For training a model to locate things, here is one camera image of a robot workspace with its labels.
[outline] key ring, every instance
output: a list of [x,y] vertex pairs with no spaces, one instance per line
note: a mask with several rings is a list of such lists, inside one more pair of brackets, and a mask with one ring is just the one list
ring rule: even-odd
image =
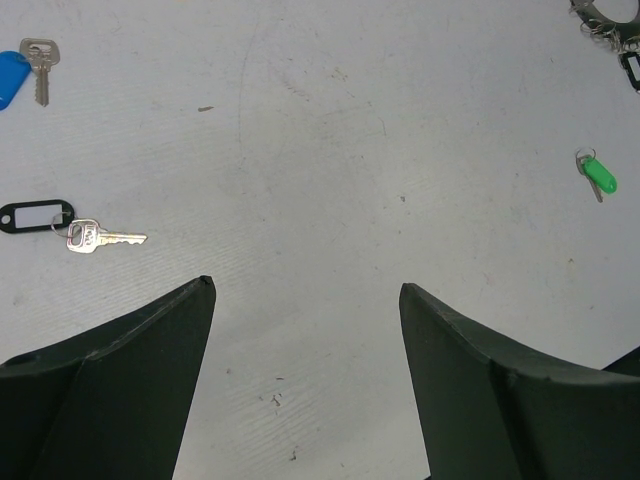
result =
[[58,217],[62,218],[64,215],[71,215],[71,212],[63,210],[62,213],[56,213],[53,216],[53,218],[51,219],[51,231],[53,233],[55,233],[56,235],[58,235],[59,237],[66,238],[67,240],[74,239],[80,234],[80,232],[77,232],[76,234],[73,234],[73,235],[68,235],[68,234],[67,235],[62,235],[62,234],[58,233],[58,231],[56,230],[56,227],[55,227],[56,218],[58,218]]

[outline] key with green tag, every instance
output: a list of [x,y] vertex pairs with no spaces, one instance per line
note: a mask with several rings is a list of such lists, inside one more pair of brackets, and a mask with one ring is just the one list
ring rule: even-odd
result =
[[593,155],[576,155],[576,162],[580,173],[589,180],[598,202],[602,203],[602,192],[610,195],[618,189],[616,177],[596,158],[595,150]]

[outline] scratch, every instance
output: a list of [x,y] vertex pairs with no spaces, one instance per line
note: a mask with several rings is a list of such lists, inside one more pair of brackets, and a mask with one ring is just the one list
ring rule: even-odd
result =
[[238,92],[238,147],[240,148],[240,163],[244,162],[244,147],[242,145],[242,93],[244,92],[244,74],[247,70],[247,61],[253,48],[253,42],[256,39],[258,33],[258,26],[260,25],[260,13],[258,13],[258,20],[255,27],[253,27],[253,34],[247,47],[247,53],[244,54],[244,60],[242,61],[242,70],[240,71],[240,91]]
[[384,136],[387,136],[387,126],[384,124],[384,120],[382,120],[382,117],[378,117],[378,120],[380,120],[380,122],[382,122],[382,131],[384,132]]

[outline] bunch of keys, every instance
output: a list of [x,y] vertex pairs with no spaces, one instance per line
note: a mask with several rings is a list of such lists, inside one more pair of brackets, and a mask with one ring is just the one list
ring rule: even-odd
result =
[[67,248],[75,253],[93,253],[96,248],[112,243],[142,244],[146,235],[109,232],[89,218],[71,222],[67,233]]
[[53,40],[25,38],[20,42],[20,53],[26,57],[36,74],[36,102],[49,105],[49,72],[60,62],[60,50]]

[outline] white tabletop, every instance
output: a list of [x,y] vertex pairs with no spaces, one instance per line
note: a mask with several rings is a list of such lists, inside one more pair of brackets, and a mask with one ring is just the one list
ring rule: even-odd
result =
[[[388,480],[428,472],[403,282],[578,363],[635,348],[640,99],[568,7],[3,2],[2,49],[62,61],[46,109],[31,76],[0,113],[0,205],[149,240],[0,235],[2,360],[211,275],[175,478]],[[581,146],[618,177],[603,204]]]

